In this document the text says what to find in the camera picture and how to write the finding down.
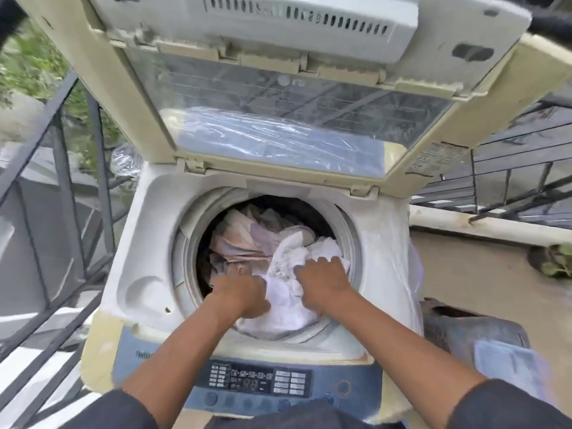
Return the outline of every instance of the vent grille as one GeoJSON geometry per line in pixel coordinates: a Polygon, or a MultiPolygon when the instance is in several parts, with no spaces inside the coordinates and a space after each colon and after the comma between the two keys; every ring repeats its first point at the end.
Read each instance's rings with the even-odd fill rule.
{"type": "Polygon", "coordinates": [[[240,13],[256,15],[265,18],[279,18],[290,21],[299,21],[315,26],[337,28],[364,35],[383,36],[388,34],[389,26],[378,21],[369,21],[365,18],[351,17],[343,13],[332,11],[312,10],[308,7],[291,4],[269,3],[257,0],[206,0],[207,11],[223,11],[226,13],[240,13]]]}

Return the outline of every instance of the dark shirt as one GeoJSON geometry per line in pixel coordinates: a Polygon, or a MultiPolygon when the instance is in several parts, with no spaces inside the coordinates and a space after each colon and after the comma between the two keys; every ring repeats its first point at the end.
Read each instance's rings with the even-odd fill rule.
{"type": "MultiPolygon", "coordinates": [[[[250,420],[213,418],[207,429],[366,429],[370,425],[315,400],[250,420]]],[[[62,429],[158,429],[139,401],[123,391],[104,394],[62,429]]],[[[457,404],[447,429],[572,429],[572,420],[525,391],[498,379],[470,390],[457,404]]]]}

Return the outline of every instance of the person's right arm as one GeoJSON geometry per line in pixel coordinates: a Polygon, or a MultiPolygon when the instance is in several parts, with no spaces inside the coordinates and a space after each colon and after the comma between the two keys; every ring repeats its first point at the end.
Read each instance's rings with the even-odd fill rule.
{"type": "MultiPolygon", "coordinates": [[[[383,367],[431,428],[498,427],[481,426],[479,422],[487,421],[483,420],[483,416],[486,418],[488,410],[482,409],[482,406],[491,397],[491,387],[499,388],[489,385],[490,382],[485,383],[487,379],[478,371],[455,360],[449,353],[418,336],[357,293],[351,287],[338,258],[333,258],[331,262],[324,258],[317,262],[310,260],[304,266],[297,267],[295,272],[304,289],[304,305],[344,325],[383,367]]],[[[522,393],[530,400],[537,401],[516,387],[502,383],[500,390],[503,393],[497,394],[496,402],[499,396],[514,392],[513,389],[517,390],[516,395],[522,393]]],[[[552,408],[537,402],[540,403],[539,407],[552,408]]],[[[495,401],[489,401],[487,406],[494,404],[495,401]]],[[[522,410],[500,409],[500,413],[503,412],[522,413],[522,410]]],[[[567,424],[572,423],[561,416],[567,424]]],[[[503,428],[528,427],[518,426],[516,421],[513,423],[503,428]]],[[[570,428],[572,424],[551,427],[570,428]]]]}

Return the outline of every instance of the person's left hand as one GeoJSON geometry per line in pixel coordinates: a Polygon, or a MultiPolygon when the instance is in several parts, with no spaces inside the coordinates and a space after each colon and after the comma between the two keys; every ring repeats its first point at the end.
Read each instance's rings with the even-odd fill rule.
{"type": "Polygon", "coordinates": [[[213,278],[212,286],[211,295],[224,300],[230,310],[236,310],[237,318],[259,317],[270,310],[270,302],[265,299],[266,282],[252,275],[248,266],[231,264],[226,276],[213,278]]]}

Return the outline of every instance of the person's left arm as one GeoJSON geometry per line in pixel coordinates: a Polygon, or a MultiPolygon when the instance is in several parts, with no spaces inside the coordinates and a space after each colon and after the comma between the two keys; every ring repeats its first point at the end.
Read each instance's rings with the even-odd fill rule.
{"type": "Polygon", "coordinates": [[[228,276],[215,280],[213,292],[204,303],[125,380],[124,393],[107,393],[64,425],[64,429],[100,427],[103,423],[111,428],[128,424],[129,429],[150,429],[153,422],[149,424],[149,418],[142,415],[145,410],[158,429],[170,429],[205,361],[225,332],[240,317],[258,317],[270,309],[265,295],[266,285],[261,277],[253,276],[251,271],[239,273],[231,266],[228,276]],[[121,409],[110,409],[113,402],[121,402],[121,409]],[[89,415],[99,415],[105,421],[96,423],[89,415]]]}

